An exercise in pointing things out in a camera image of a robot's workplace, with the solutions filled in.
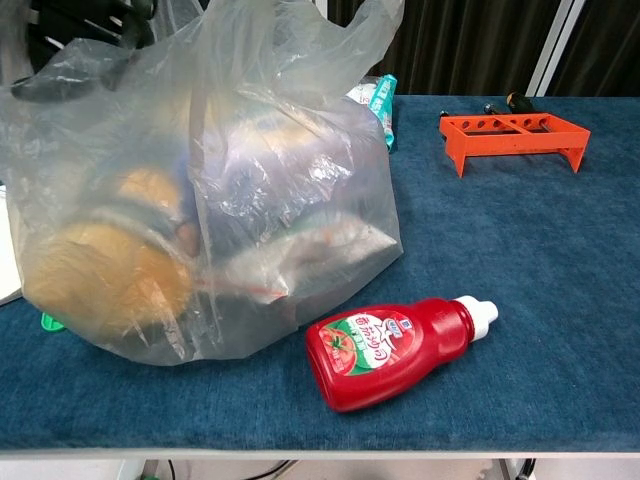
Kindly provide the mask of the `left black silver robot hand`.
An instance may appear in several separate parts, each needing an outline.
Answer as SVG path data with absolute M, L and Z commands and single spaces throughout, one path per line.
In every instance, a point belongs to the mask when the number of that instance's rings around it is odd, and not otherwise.
M 97 84 L 115 90 L 136 51 L 154 43 L 151 20 L 156 1 L 32 1 L 27 20 L 27 53 L 35 71 L 75 39 L 90 39 L 117 46 L 128 55 L 96 78 L 72 67 L 59 73 L 23 76 L 11 84 L 12 96 L 32 103 L 75 100 Z

